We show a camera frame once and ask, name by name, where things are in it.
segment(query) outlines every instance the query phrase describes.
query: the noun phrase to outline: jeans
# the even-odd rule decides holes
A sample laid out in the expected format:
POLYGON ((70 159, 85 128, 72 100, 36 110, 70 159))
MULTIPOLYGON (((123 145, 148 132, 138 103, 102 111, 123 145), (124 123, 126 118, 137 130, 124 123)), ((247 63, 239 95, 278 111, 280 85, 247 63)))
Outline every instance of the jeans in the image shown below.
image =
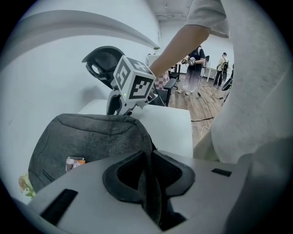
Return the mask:
POLYGON ((219 77, 220 77, 219 86, 222 85, 222 71, 217 71, 214 85, 217 85, 219 77))

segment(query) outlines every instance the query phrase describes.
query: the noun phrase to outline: zipper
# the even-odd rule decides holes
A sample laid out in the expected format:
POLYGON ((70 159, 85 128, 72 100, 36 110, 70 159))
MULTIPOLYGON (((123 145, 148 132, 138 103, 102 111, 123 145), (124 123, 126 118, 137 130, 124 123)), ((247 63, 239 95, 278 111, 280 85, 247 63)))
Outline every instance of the zipper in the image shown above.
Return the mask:
POLYGON ((44 174, 45 177, 48 178, 49 181, 53 182, 53 181, 55 180, 55 179, 54 179, 52 176, 50 176, 50 175, 49 175, 44 169, 43 169, 43 174, 44 174))

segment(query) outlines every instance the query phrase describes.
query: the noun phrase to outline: gray fabric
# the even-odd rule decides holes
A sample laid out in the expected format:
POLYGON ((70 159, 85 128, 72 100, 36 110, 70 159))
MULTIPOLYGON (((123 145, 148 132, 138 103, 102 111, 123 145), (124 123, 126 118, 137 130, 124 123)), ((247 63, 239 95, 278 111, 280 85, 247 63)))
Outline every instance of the gray fabric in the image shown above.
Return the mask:
POLYGON ((211 131, 208 131, 202 140, 194 147, 193 158, 215 162, 219 161, 212 144, 211 131))
POLYGON ((187 24, 228 34, 226 20, 234 49, 233 86, 211 134, 220 161, 236 163, 265 143, 293 135, 293 63, 274 22, 254 1, 195 0, 187 24))
POLYGON ((61 114, 49 123, 33 151, 29 180, 38 192, 50 178, 66 173, 69 156, 88 163, 138 150, 149 158, 152 142, 144 126, 130 116, 61 114))

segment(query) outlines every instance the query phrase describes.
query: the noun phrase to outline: gray fabric bag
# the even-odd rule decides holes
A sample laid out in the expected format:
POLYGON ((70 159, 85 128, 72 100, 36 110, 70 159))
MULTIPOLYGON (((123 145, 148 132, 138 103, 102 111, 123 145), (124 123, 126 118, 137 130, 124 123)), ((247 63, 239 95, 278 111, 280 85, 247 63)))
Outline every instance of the gray fabric bag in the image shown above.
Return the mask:
POLYGON ((38 192, 66 173, 67 157, 83 157, 89 163, 138 150, 150 156, 153 149, 147 130, 130 116, 61 114, 40 137, 28 176, 38 192))

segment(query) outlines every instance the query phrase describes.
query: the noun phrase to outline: standing person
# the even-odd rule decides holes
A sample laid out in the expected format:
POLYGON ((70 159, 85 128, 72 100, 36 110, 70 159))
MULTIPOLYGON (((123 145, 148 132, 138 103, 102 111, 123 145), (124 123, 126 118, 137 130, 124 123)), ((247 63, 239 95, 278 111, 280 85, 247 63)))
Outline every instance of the standing person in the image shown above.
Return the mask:
POLYGON ((241 155, 263 144, 293 136, 291 50, 259 5, 246 0, 194 0, 186 25, 150 69, 156 76, 162 74, 209 34, 228 38, 229 29, 237 63, 233 87, 193 152, 194 158, 237 163, 241 155))
POLYGON ((222 86, 222 74, 223 74, 224 70, 225 70, 225 72, 227 72, 228 63, 229 63, 229 59, 227 58, 227 54, 223 53, 222 57, 219 60, 219 64, 217 66, 217 74, 216 74, 214 86, 217 86, 219 77, 220 77, 220 79, 219 79, 219 87, 222 86))
POLYGON ((185 93, 185 95, 192 95, 196 88, 199 86, 201 79, 201 68, 206 62, 206 57, 201 46, 192 51, 187 58, 187 72, 185 80, 182 84, 182 89, 178 90, 179 93, 185 93))

